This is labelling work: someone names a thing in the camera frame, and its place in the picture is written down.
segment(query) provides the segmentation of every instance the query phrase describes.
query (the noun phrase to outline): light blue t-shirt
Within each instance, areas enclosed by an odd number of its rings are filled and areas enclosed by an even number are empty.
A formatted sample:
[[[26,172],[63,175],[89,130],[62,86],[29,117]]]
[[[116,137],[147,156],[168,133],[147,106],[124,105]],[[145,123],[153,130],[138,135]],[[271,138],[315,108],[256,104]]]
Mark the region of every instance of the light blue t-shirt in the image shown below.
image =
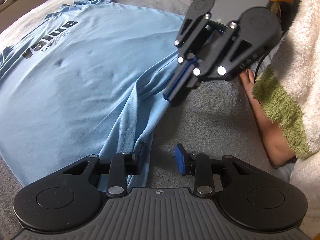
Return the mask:
[[[183,16],[111,0],[63,5],[0,55],[0,153],[28,185],[146,142],[168,103]],[[142,176],[129,187],[145,186]]]

